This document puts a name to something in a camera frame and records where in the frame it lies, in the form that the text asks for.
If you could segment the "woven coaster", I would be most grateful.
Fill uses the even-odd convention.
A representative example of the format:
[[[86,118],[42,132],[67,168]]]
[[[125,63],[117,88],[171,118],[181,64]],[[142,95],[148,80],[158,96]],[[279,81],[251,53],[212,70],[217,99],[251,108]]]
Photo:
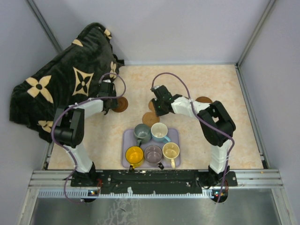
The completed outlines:
[[[160,122],[160,118],[154,112],[147,112],[142,117],[143,124],[152,127],[155,123]]]
[[[149,101],[148,107],[149,107],[149,109],[150,109],[152,112],[155,112],[155,107],[154,107],[154,104],[153,104],[153,102],[152,102],[151,100]]]

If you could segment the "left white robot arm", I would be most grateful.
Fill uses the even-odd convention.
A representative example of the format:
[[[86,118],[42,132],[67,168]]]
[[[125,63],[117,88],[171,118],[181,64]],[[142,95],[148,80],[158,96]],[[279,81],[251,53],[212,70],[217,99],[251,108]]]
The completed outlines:
[[[74,162],[75,171],[71,175],[73,182],[92,186],[98,180],[95,165],[83,144],[85,119],[96,113],[108,113],[117,106],[115,84],[104,80],[99,84],[96,97],[57,109],[54,117],[56,126],[52,129],[52,135],[55,142],[66,150]]]

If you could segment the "light blue mug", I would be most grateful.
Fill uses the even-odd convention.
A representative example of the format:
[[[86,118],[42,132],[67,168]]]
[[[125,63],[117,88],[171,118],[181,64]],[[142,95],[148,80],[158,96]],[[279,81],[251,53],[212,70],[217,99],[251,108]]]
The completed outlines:
[[[167,134],[168,134],[168,127],[163,123],[158,122],[153,124],[153,126],[151,127],[152,139],[155,142],[169,143],[171,140],[167,136]]]

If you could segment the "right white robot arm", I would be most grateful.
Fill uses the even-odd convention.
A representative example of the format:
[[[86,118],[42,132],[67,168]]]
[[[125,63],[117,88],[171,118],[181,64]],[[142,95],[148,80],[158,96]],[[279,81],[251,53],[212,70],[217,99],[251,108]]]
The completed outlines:
[[[200,103],[182,95],[172,95],[164,85],[151,87],[155,98],[151,101],[158,117],[169,113],[197,119],[205,139],[211,144],[211,161],[208,167],[210,182],[216,186],[226,180],[229,171],[229,154],[234,146],[236,125],[219,101]]]

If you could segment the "dark wooden coaster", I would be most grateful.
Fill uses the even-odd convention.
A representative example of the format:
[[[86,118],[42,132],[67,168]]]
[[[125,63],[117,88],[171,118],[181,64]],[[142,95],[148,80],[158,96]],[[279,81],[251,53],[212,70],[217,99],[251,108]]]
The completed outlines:
[[[208,104],[212,104],[212,100],[209,98],[209,97],[205,97],[205,96],[201,96],[201,97],[198,97],[196,99],[197,102],[200,102],[200,103],[208,103]]]
[[[125,111],[128,107],[128,100],[125,97],[120,97],[117,100],[118,106],[113,108],[112,110],[116,113],[121,113]]]

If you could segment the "cream mug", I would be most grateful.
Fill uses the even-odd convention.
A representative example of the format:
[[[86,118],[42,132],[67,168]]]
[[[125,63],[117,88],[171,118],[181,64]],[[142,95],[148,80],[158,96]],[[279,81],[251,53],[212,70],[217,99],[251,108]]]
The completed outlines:
[[[169,163],[171,165],[171,168],[174,170],[176,168],[175,159],[180,154],[179,146],[174,142],[168,142],[163,146],[162,153],[165,162]]]

